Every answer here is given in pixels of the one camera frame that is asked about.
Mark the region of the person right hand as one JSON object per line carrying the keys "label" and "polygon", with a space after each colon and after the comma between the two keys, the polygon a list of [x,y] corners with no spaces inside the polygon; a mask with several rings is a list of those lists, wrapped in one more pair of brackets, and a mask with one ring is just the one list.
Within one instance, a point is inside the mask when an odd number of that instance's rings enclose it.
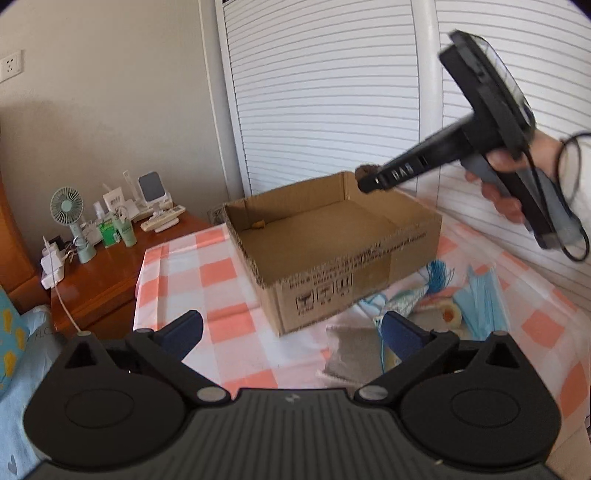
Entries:
{"label": "person right hand", "polygon": [[[534,165],[541,169],[549,178],[555,178],[555,167],[557,164],[557,155],[562,147],[562,143],[545,134],[537,131],[530,145],[530,154]],[[487,156],[489,164],[498,172],[515,172],[528,167],[528,161],[525,156],[515,160],[508,151],[498,149],[490,152]],[[514,224],[524,224],[525,216],[522,212],[520,201],[513,197],[504,197],[500,191],[490,183],[485,182],[477,175],[467,171],[465,178],[469,182],[477,182],[481,185],[481,193],[484,198],[489,200],[499,214]]]}

